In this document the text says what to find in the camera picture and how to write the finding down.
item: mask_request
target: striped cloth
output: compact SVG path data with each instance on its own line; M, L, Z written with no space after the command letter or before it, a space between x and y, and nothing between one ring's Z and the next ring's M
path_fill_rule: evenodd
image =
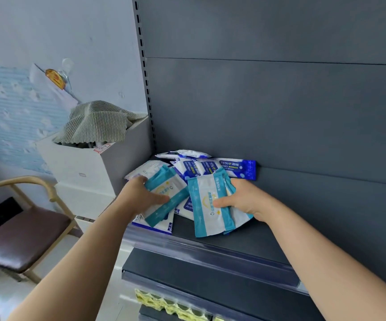
M71 110L64 130L53 140L55 143L119 142L126 129L147 113L132 113L105 101L79 104Z

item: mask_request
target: painted wall decoration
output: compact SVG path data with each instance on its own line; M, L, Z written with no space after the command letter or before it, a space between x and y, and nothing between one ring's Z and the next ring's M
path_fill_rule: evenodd
M28 69L0 67L0 161L50 173L35 142L61 129L69 113L34 90Z

